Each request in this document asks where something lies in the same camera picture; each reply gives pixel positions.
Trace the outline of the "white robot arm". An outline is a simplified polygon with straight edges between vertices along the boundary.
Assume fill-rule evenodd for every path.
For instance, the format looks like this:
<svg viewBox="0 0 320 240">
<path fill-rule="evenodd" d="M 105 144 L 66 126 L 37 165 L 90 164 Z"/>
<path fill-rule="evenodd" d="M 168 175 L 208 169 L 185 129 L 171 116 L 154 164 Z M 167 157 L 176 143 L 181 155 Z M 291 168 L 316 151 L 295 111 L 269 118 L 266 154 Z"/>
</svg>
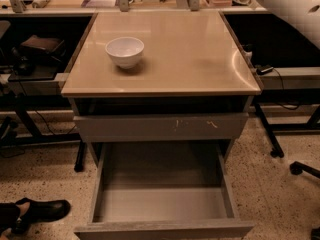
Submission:
<svg viewBox="0 0 320 240">
<path fill-rule="evenodd" d="M 290 24 L 317 48 L 320 48 L 320 0 L 255 1 L 270 13 Z"/>
</svg>

